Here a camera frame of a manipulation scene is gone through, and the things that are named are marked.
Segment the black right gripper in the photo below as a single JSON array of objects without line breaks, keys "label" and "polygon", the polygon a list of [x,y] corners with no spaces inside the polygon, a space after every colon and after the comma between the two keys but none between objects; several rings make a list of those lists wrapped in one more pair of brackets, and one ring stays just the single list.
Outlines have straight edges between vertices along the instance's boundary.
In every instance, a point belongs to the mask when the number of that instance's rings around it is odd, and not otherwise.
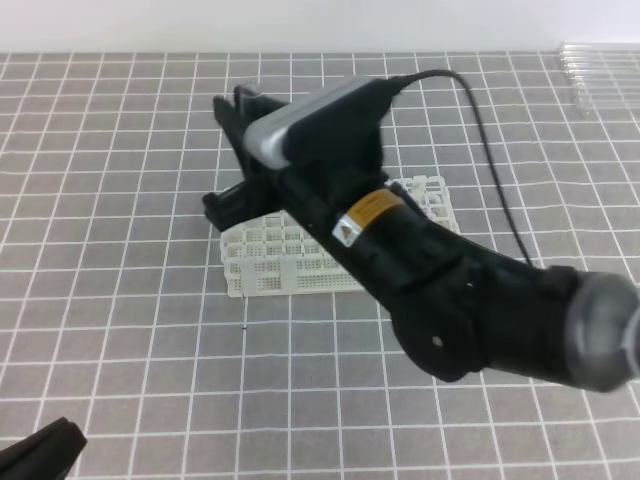
[{"label": "black right gripper", "polygon": [[229,141],[244,177],[221,193],[210,192],[202,197],[204,215],[219,232],[284,210],[273,174],[245,151],[243,138],[249,123],[287,105],[288,102],[254,91],[247,85],[236,86],[232,100],[224,96],[213,98],[214,118]]}]

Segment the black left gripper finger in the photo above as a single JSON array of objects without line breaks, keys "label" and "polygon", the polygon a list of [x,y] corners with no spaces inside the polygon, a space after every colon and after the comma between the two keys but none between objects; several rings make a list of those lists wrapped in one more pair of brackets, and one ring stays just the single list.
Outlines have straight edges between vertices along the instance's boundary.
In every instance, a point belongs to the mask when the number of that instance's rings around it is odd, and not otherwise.
[{"label": "black left gripper finger", "polygon": [[63,480],[86,444],[80,428],[61,417],[1,451],[1,480]]}]

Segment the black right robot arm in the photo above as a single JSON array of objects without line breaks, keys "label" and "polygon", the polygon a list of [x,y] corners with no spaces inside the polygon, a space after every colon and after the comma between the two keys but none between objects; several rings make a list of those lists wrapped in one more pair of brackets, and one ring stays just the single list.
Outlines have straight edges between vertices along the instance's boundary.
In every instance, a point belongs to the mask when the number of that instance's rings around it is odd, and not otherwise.
[{"label": "black right robot arm", "polygon": [[238,86],[214,117],[244,178],[207,194],[220,231],[285,211],[390,314],[422,370],[484,368],[610,392],[639,375],[628,279],[537,268],[438,225],[384,172],[381,122],[412,76],[356,78],[285,103]]}]

